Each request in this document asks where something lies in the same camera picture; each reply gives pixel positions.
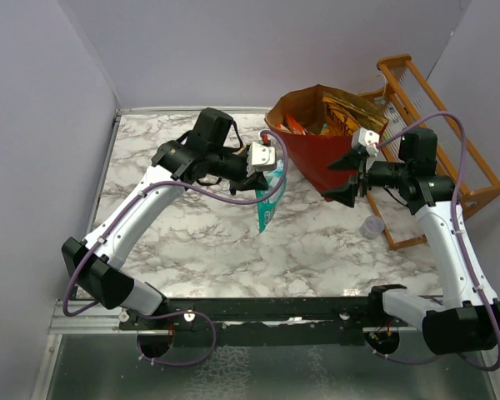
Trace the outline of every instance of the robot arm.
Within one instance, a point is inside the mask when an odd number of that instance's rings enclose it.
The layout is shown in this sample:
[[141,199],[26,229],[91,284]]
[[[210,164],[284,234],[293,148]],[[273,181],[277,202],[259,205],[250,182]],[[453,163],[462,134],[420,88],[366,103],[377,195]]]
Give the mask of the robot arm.
[[105,222],[81,242],[70,237],[63,244],[62,253],[71,276],[86,254],[92,253],[77,281],[104,307],[122,306],[151,315],[165,299],[158,290],[129,277],[120,268],[158,215],[185,192],[184,187],[171,182],[204,185],[200,179],[214,175],[230,181],[231,194],[268,189],[263,171],[276,167],[274,147],[258,142],[244,149],[224,147],[231,126],[236,127],[235,122],[224,112],[203,110],[192,131],[157,150],[140,183]]
[[353,207],[358,193],[372,187],[396,188],[407,201],[412,215],[426,235],[441,277],[443,304],[410,293],[402,285],[374,287],[369,295],[372,313],[382,324],[398,317],[422,332],[435,354],[459,353],[493,348],[496,338],[478,287],[465,263],[458,236],[461,235],[474,274],[479,279],[500,327],[500,302],[485,278],[457,205],[459,232],[452,221],[454,184],[450,177],[435,174],[437,136],[417,128],[402,137],[398,157],[403,162],[367,160],[378,154],[379,136],[361,128],[352,137],[352,150],[330,165],[330,169],[355,170],[347,185],[322,195]]

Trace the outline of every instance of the red bag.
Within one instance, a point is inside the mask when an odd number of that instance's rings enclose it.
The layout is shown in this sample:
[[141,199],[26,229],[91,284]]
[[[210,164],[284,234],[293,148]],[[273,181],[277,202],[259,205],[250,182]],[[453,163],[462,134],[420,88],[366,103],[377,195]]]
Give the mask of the red bag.
[[[319,193],[342,186],[354,174],[354,172],[328,170],[330,163],[340,158],[352,147],[352,137],[319,135],[325,122],[324,92],[330,92],[337,98],[348,101],[354,107],[361,108],[366,113],[381,116],[376,106],[367,99],[344,92],[341,89],[322,85],[286,94],[267,113],[265,122],[268,127],[282,137],[287,145],[290,158]],[[278,124],[286,125],[284,122],[286,113],[290,113],[313,135],[294,135],[289,131],[277,128]],[[374,125],[364,126],[364,128],[382,133],[387,123]]]

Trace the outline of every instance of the teal bag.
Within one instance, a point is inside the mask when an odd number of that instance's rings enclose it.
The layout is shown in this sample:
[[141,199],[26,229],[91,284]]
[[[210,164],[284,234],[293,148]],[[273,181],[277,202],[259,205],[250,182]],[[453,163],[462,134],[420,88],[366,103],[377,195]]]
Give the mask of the teal bag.
[[[279,160],[277,162],[276,169],[271,172],[267,172],[265,174],[269,189],[256,190],[256,198],[262,198],[263,196],[265,196],[267,193],[270,192],[270,188],[276,187],[276,185],[278,185],[278,182],[280,181],[282,173],[283,173],[283,161]],[[264,202],[259,202],[257,204],[259,233],[263,232],[267,227],[267,225],[273,220],[274,213],[276,212],[276,208],[278,207],[278,204],[280,203],[280,200],[282,199],[283,194],[285,193],[286,187],[287,187],[287,176],[283,181],[282,187],[280,187],[279,190],[276,193],[274,193],[273,196],[271,196]]]

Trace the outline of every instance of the gray wall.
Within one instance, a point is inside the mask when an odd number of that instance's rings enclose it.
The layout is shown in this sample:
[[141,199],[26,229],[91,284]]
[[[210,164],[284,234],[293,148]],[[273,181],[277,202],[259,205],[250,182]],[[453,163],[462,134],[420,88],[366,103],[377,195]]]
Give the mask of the gray wall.
[[272,106],[315,83],[357,91],[379,58],[428,74],[469,0],[60,0],[126,108]]
[[115,107],[57,1],[0,1],[0,399],[30,396]]
[[[473,0],[429,79],[500,177],[500,0]],[[500,197],[467,222],[500,296]]]

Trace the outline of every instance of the marble countertop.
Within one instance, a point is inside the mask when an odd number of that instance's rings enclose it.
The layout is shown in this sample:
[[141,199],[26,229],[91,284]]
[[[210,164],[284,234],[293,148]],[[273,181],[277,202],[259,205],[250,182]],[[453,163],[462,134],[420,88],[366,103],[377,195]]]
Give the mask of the marble countertop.
[[[122,116],[95,226],[132,191],[158,146],[190,130],[197,115]],[[262,114],[232,116],[245,142],[266,128]],[[235,135],[227,145],[237,146]],[[212,191],[229,196],[223,185]],[[253,192],[238,196],[254,198]],[[392,213],[397,206],[383,205]],[[387,283],[439,294],[429,247],[388,251],[383,235],[368,240],[359,232],[368,215],[364,199],[354,209],[325,202],[291,163],[287,191],[263,233],[258,234],[256,206],[187,192],[144,233],[122,270],[169,297],[355,296]]]

